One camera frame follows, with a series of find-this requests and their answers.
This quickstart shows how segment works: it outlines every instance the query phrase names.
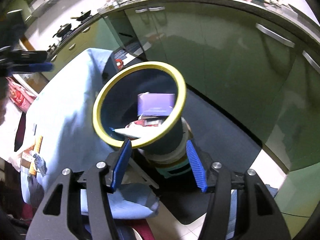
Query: frying pan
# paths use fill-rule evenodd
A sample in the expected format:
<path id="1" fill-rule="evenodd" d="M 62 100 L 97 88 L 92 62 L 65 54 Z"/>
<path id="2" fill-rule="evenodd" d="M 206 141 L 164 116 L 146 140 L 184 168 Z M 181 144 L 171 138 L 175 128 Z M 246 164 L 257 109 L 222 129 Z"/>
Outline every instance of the frying pan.
<path id="1" fill-rule="evenodd" d="M 80 17 L 71 17 L 70 19 L 76 19 L 76 21 L 78 22 L 82 22 L 83 20 L 87 19 L 90 16 L 91 10 L 83 13 L 81 12 L 81 16 Z"/>
<path id="2" fill-rule="evenodd" d="M 71 30 L 71 23 L 67 23 L 65 25 L 60 25 L 60 29 L 52 37 L 57 36 L 57 37 L 61 38 L 64 35 L 66 35 L 67 32 L 70 31 L 70 30 Z"/>

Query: purple box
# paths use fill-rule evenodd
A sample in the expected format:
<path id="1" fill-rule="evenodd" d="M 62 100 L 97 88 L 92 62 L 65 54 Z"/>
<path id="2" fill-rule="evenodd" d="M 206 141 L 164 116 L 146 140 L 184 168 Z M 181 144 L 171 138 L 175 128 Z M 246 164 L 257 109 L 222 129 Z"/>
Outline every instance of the purple box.
<path id="1" fill-rule="evenodd" d="M 142 93 L 138 95 L 138 116 L 168 116 L 174 107 L 174 94 Z"/>

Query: metal screw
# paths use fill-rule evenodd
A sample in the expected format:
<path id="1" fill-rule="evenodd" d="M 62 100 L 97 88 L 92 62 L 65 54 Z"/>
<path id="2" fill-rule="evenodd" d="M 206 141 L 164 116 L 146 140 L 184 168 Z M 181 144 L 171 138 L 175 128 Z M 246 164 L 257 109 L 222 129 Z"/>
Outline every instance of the metal screw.
<path id="1" fill-rule="evenodd" d="M 68 174 L 70 174 L 70 169 L 65 168 L 65 169 L 62 171 L 62 174 L 63 174 L 63 175 L 68 175 Z"/>
<path id="2" fill-rule="evenodd" d="M 247 170 L 247 173 L 248 173 L 250 176 L 253 176 L 253 175 L 256 175 L 256 174 L 257 174 L 256 171 L 253 170 L 253 169 L 248 169 L 248 170 Z"/>
<path id="3" fill-rule="evenodd" d="M 218 163 L 218 162 L 212 163 L 212 167 L 215 169 L 220 169 L 221 166 L 222 166 L 221 163 Z"/>
<path id="4" fill-rule="evenodd" d="M 98 169 L 102 169 L 106 166 L 106 164 L 104 162 L 98 162 L 96 166 Z"/>

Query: tiled floor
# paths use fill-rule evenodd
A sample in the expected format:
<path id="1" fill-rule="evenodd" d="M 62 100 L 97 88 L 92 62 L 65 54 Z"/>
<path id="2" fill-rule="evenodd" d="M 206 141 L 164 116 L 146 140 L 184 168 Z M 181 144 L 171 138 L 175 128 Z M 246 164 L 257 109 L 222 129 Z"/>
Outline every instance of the tiled floor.
<path id="1" fill-rule="evenodd" d="M 279 188 L 286 177 L 284 172 L 263 150 L 253 162 L 251 168 L 258 173 L 265 184 L 269 184 L 271 187 Z M 159 215 L 155 218 L 147 219 L 147 221 L 156 240 L 197 240 L 204 218 L 205 214 L 189 225 L 182 225 L 160 203 Z"/>

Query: yellow rim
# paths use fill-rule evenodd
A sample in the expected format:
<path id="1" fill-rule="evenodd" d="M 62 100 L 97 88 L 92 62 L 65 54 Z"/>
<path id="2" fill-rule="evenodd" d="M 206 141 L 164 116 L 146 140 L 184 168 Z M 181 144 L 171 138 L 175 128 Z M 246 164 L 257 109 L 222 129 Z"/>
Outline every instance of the yellow rim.
<path id="1" fill-rule="evenodd" d="M 149 62 L 143 62 L 139 63 L 136 65 L 133 65 L 129 68 L 126 68 L 125 70 L 119 72 L 117 75 L 115 75 L 113 78 L 111 78 L 108 83 L 102 88 L 100 93 L 97 96 L 97 99 L 93 105 L 93 127 L 98 134 L 98 136 L 105 141 L 106 143 L 120 148 L 123 144 L 123 141 L 118 141 L 116 139 L 111 138 L 104 128 L 102 127 L 101 124 L 101 117 L 100 117 L 100 112 L 101 112 L 101 107 L 104 98 L 106 97 L 107 93 L 110 91 L 110 89 L 123 77 L 141 70 L 141 69 L 147 69 L 147 68 L 154 68 L 154 69 L 159 69 L 162 70 L 166 73 L 168 73 L 175 83 L 177 84 L 178 87 L 178 95 L 177 95 L 177 100 L 176 104 L 174 105 L 174 108 L 171 112 L 171 114 L 168 116 L 168 118 L 165 120 L 165 122 L 161 125 L 159 129 L 159 133 L 157 136 L 145 136 L 143 138 L 139 138 L 136 140 L 131 141 L 132 143 L 132 148 L 140 148 L 146 145 L 149 145 L 153 143 L 154 141 L 158 140 L 159 138 L 163 137 L 178 121 L 178 119 L 181 116 L 181 111 L 183 109 L 183 106 L 185 104 L 186 100 L 186 83 L 184 82 L 183 76 L 181 73 L 175 69 L 173 66 L 163 63 L 163 62 L 157 62 L 157 61 L 149 61 Z"/>

